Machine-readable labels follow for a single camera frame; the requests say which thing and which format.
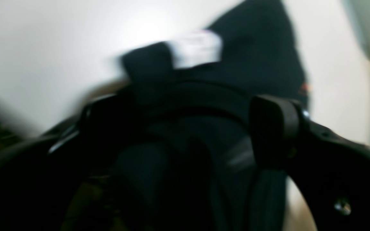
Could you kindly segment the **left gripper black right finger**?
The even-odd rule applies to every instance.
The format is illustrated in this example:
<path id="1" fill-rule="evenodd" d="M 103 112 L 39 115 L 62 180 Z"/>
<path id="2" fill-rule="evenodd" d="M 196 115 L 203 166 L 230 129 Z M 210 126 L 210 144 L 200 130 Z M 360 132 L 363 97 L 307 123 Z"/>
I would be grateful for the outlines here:
<path id="1" fill-rule="evenodd" d="M 283 170 L 319 231 L 370 231 L 370 147 L 310 120 L 295 100 L 255 96 L 251 141 L 257 164 Z"/>

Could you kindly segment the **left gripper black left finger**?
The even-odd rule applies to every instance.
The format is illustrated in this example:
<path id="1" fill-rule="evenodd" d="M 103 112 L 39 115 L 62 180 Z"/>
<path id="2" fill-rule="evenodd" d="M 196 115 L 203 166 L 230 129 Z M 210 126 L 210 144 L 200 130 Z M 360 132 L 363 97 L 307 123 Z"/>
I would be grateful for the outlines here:
<path id="1" fill-rule="evenodd" d="M 146 123 L 147 97 L 119 93 L 88 104 L 43 135 L 0 152 L 0 231 L 59 231 L 83 182 L 98 187 L 100 212 L 129 231 L 146 228 L 117 177 L 124 149 Z"/>

